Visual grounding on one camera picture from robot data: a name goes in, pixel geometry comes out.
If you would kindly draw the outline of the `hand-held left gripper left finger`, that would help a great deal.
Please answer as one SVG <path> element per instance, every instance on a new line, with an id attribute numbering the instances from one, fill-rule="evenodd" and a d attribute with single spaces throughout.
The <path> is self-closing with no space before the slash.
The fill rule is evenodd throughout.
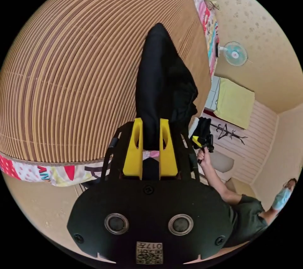
<path id="1" fill-rule="evenodd" d="M 143 122 L 136 118 L 133 123 L 128 149 L 125 157 L 123 174 L 126 177 L 142 179 L 143 173 Z"/>

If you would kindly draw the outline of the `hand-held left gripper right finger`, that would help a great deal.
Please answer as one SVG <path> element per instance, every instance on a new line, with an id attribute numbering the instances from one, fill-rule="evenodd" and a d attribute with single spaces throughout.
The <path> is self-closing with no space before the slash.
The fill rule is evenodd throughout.
<path id="1" fill-rule="evenodd" d="M 178 174 L 169 121 L 160 119 L 159 178 L 175 177 Z"/>

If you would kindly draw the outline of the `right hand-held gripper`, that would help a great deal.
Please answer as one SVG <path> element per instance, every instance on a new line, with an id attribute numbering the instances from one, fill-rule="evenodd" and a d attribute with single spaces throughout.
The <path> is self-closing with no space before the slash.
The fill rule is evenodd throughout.
<path id="1" fill-rule="evenodd" d="M 199 135 L 192 136 L 193 148 L 207 147 L 208 149 L 212 149 L 211 119 L 203 118 L 200 122 Z"/>

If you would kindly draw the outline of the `person's right hand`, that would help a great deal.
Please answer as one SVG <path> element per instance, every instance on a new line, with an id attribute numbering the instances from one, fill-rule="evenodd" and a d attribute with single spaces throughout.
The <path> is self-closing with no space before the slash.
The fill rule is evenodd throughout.
<path id="1" fill-rule="evenodd" d="M 202 168 L 211 166 L 211 158 L 207 147 L 203 147 L 198 151 L 197 162 Z"/>

